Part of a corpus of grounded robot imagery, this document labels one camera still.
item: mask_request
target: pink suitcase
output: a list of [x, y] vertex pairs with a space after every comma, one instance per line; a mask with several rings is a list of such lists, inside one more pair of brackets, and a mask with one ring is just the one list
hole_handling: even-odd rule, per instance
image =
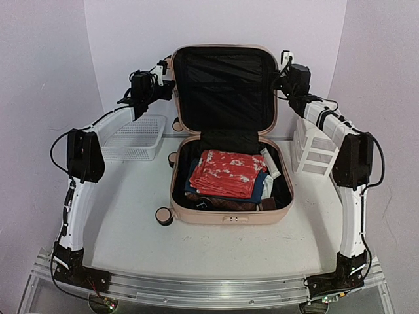
[[[277, 71], [274, 56], [255, 46], [186, 46], [170, 60], [178, 117], [173, 128], [185, 130], [185, 139], [173, 165], [170, 216], [191, 224], [273, 224], [293, 203], [293, 186], [279, 147], [264, 138], [276, 125], [277, 99], [270, 88]], [[267, 211], [201, 210], [185, 196], [192, 159], [206, 149], [256, 154], [267, 148], [281, 175], [274, 180], [275, 209]]]

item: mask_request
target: white wall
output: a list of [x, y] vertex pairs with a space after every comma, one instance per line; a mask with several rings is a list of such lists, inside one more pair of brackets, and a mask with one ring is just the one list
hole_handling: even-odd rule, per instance
[[384, 184], [371, 190], [367, 241], [397, 313], [419, 313], [419, 2], [349, 0], [330, 96], [380, 141]]
[[[103, 112], [82, 0], [0, 0], [0, 310], [15, 313], [35, 257], [59, 230], [59, 134]], [[57, 159], [64, 163], [65, 142]]]
[[[342, 32], [346, 0], [85, 0], [96, 78], [105, 111], [130, 86], [128, 75], [150, 69], [188, 44], [261, 44], [279, 58], [294, 51], [312, 71], [312, 91], [329, 93]], [[174, 103], [161, 101], [149, 113], [177, 116]], [[295, 115], [280, 103], [277, 136], [291, 136]]]

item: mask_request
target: suitcase shell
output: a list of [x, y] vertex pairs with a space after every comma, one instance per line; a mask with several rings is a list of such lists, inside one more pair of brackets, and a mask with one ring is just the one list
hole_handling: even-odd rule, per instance
[[[217, 70], [215, 74], [211, 75], [207, 72], [212, 72], [211, 70], [211, 62], [213, 62], [211, 59], [214, 58], [221, 59], [216, 60], [215, 62], [221, 64], [221, 70]], [[179, 85], [180, 83], [179, 78], [177, 80], [177, 73], [176, 69], [181, 69], [183, 71], [182, 67], [188, 67], [187, 61], [185, 62], [184, 59], [194, 59], [195, 57], [198, 58], [198, 61], [196, 62], [196, 66], [190, 71], [188, 74], [189, 77], [193, 77], [196, 82], [189, 83], [188, 80], [185, 80], [182, 78], [182, 85], [183, 91], [179, 91]], [[205, 66], [206, 60], [209, 60], [209, 64]], [[254, 82], [247, 82], [247, 68], [243, 66], [243, 64], [250, 64], [250, 66], [253, 66], [252, 69], [249, 70], [249, 81], [253, 80]], [[170, 188], [170, 201], [172, 205], [172, 212], [174, 217], [182, 220], [183, 222], [191, 223], [191, 224], [274, 224], [276, 222], [279, 222], [286, 214], [288, 213], [288, 210], [291, 208], [294, 200], [294, 191], [293, 191], [293, 185], [291, 184], [291, 179], [289, 178], [288, 171], [286, 169], [285, 163], [283, 161], [283, 156], [281, 154], [280, 148], [275, 144], [275, 142], [264, 138], [264, 135], [268, 134], [270, 130], [274, 128], [277, 121], [277, 99], [274, 97], [273, 92], [270, 91], [269, 88], [260, 88], [260, 86], [266, 87], [267, 77], [269, 73], [264, 73], [263, 71], [269, 68], [272, 70], [273, 68], [277, 69], [276, 60], [273, 57], [273, 55], [267, 51], [265, 48], [260, 46], [231, 46], [231, 45], [198, 45], [198, 46], [187, 46], [180, 48], [177, 50], [170, 60], [170, 69], [172, 70], [172, 77], [173, 80], [176, 81], [176, 87], [174, 89], [174, 95], [175, 95], [175, 102], [177, 106], [177, 113], [179, 117], [179, 123], [181, 127], [187, 131], [191, 136], [186, 138], [179, 146], [179, 149], [175, 156], [171, 156], [174, 165], [173, 165], [173, 175], [172, 175], [172, 183]], [[226, 76], [229, 76], [229, 73], [233, 73], [232, 81], [226, 81], [227, 87], [221, 82], [213, 82], [219, 77], [216, 77], [223, 71], [227, 70]], [[245, 77], [237, 77], [234, 76], [234, 72], [237, 71], [241, 75], [244, 73]], [[201, 80], [201, 78], [204, 77], [205, 79], [208, 77], [210, 79], [209, 82], [204, 82], [204, 80]], [[209, 117], [205, 117], [204, 115], [201, 116], [201, 108], [196, 109], [195, 104], [193, 102], [188, 102], [189, 99], [189, 93], [191, 90], [193, 90], [194, 85], [198, 84], [199, 86], [195, 88], [207, 88], [207, 85], [209, 85], [209, 89], [211, 88], [224, 88], [227, 89], [229, 86], [233, 89], [232, 95], [236, 95], [235, 88], [238, 90], [238, 95], [246, 95], [247, 90], [252, 90], [252, 88], [255, 90], [254, 94], [258, 94], [260, 97], [254, 97], [254, 99], [267, 99], [266, 102], [268, 105], [265, 106], [265, 103], [263, 101], [254, 101], [254, 104], [251, 103], [249, 107], [251, 107], [251, 110], [253, 110], [253, 107], [256, 107], [257, 110], [254, 111], [254, 113], [249, 113], [247, 116], [243, 115], [244, 120], [251, 120], [255, 119], [257, 123], [255, 123], [257, 126], [254, 126], [249, 121], [245, 121], [243, 124], [244, 129], [252, 129], [257, 128], [257, 135], [259, 137], [259, 144], [260, 145], [268, 145], [270, 149], [277, 153], [277, 156], [274, 158], [276, 159], [277, 167], [280, 169], [282, 175], [278, 177], [275, 180], [281, 180], [282, 182], [282, 189], [288, 189], [286, 193], [288, 193], [287, 199], [289, 200], [288, 203], [284, 204], [284, 206], [281, 206], [279, 209], [269, 210], [269, 211], [203, 211], [199, 209], [193, 209], [188, 208], [185, 206], [182, 206], [180, 204], [180, 201], [177, 201], [181, 196], [179, 195], [179, 188], [176, 188], [176, 184], [184, 184], [184, 181], [182, 181], [178, 175], [179, 175], [179, 158], [181, 157], [183, 148], [187, 147], [186, 145], [194, 145], [195, 141], [201, 140], [201, 131], [199, 130], [201, 128], [202, 124], [205, 124], [206, 129], [208, 130], [212, 127], [212, 124], [217, 124], [217, 119], [210, 119]], [[208, 92], [209, 98], [211, 97], [219, 97], [219, 94], [217, 92]], [[198, 89], [198, 92], [194, 91], [196, 95], [201, 97], [201, 99], [206, 99], [205, 96], [201, 95]], [[231, 103], [233, 106], [240, 105], [239, 97], [235, 99], [234, 101], [231, 98], [225, 98], [221, 100], [221, 103], [224, 105], [225, 103]], [[203, 107], [202, 111], [208, 111], [212, 109]], [[236, 123], [241, 128], [241, 120], [239, 118], [235, 118], [235, 112], [240, 111], [237, 110], [234, 111], [230, 108], [223, 109], [225, 114], [219, 115], [221, 117], [220, 120], [223, 119], [224, 115], [232, 114], [231, 117], [227, 117], [226, 121], [220, 122], [223, 126], [230, 126], [230, 122], [232, 124]], [[194, 115], [198, 118], [198, 120], [201, 120], [203, 123], [197, 124], [194, 120], [186, 118], [185, 121], [185, 111], [188, 110], [189, 112], [192, 112], [191, 115]], [[266, 118], [259, 118], [258, 114], [255, 113], [262, 113], [261, 116], [264, 116]]]

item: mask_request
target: laundry basket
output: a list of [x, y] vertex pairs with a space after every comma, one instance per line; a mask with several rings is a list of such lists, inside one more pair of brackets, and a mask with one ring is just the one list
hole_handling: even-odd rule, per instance
[[166, 117], [145, 115], [112, 135], [102, 146], [105, 160], [153, 160]]

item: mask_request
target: folded red cloth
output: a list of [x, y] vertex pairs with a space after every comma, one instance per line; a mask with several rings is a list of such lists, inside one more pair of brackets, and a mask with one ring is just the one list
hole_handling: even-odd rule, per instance
[[261, 155], [205, 150], [189, 182], [200, 194], [250, 198], [260, 170], [266, 171]]

